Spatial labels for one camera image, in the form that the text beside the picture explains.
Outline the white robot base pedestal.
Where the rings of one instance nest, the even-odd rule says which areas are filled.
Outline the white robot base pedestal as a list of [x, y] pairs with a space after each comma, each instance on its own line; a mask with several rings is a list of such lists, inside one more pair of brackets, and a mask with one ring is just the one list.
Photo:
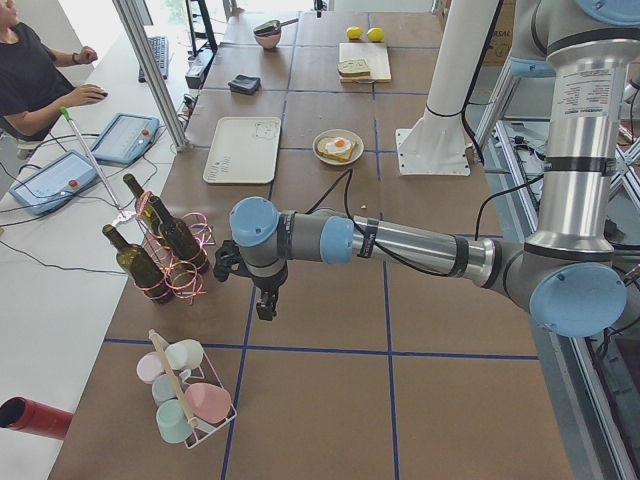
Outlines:
[[450, 3], [423, 116], [412, 128], [396, 131], [401, 175], [470, 174], [463, 113], [501, 6], [499, 0]]

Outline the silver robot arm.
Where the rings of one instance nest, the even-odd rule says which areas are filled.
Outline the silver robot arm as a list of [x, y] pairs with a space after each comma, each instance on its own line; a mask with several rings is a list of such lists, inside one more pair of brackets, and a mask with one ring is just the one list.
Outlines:
[[217, 250], [216, 279], [250, 278], [260, 292], [257, 313], [270, 320], [289, 261], [378, 258], [427, 275], [469, 279], [565, 337], [604, 330], [627, 304], [604, 227], [625, 75], [638, 54], [635, 1], [516, 4], [511, 71], [554, 78], [538, 221], [522, 244], [335, 215], [320, 206], [282, 212], [267, 199], [249, 197], [230, 212], [232, 236]]

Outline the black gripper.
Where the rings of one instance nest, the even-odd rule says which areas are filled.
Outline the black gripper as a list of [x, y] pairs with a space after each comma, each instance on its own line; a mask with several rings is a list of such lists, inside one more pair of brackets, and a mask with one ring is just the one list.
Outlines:
[[260, 291], [260, 300], [256, 303], [258, 317], [272, 321], [277, 315], [279, 289], [288, 278], [288, 265], [286, 263], [273, 263], [267, 266], [248, 265], [248, 270], [254, 285]]

